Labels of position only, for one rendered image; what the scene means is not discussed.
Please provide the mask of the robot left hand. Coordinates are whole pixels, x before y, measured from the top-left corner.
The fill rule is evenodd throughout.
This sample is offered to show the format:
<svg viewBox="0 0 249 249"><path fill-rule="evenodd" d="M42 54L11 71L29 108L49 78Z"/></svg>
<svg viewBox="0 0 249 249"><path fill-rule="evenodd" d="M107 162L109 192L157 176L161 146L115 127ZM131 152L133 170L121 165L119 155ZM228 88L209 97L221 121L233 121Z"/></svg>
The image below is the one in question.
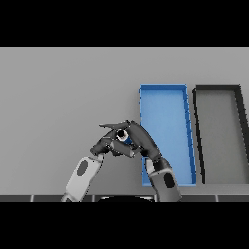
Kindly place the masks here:
<svg viewBox="0 0 249 249"><path fill-rule="evenodd" d="M133 142L131 144L125 144L120 142L117 137L117 130L112 129L106 135L104 135L91 149L90 151L95 155L112 153L113 156L125 155L133 158L139 151L140 147L136 146Z"/></svg>

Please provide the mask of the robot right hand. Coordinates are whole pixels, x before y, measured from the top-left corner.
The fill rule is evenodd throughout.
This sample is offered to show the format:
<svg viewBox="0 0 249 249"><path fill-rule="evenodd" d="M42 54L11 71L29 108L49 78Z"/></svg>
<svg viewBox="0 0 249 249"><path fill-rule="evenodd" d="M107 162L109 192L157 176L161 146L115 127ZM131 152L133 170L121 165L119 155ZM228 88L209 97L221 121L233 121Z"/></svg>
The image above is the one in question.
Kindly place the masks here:
<svg viewBox="0 0 249 249"><path fill-rule="evenodd" d="M140 149L143 157L148 157L157 163L162 158L162 153L149 133L136 121L126 120L116 124L101 124L100 127L108 127L115 131L125 130L134 145L133 151Z"/></svg>

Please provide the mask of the blue bin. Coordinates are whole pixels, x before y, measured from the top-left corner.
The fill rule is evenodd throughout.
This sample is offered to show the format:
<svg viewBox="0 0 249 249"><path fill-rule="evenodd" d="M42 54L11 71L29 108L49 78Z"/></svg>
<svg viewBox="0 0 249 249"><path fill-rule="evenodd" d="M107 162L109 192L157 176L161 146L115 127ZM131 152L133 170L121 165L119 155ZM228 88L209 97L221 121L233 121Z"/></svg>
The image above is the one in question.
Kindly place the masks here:
<svg viewBox="0 0 249 249"><path fill-rule="evenodd" d="M141 84L140 124L173 167L179 186L196 184L186 84Z"/></svg>

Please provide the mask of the dark grey bin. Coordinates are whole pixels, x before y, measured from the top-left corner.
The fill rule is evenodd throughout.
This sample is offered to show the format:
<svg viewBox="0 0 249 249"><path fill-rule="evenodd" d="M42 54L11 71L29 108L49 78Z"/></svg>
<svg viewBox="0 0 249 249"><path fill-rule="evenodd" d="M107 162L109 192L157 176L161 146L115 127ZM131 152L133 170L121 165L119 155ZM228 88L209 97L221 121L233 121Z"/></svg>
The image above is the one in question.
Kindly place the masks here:
<svg viewBox="0 0 249 249"><path fill-rule="evenodd" d="M241 85L192 90L203 184L249 184L249 125Z"/></svg>

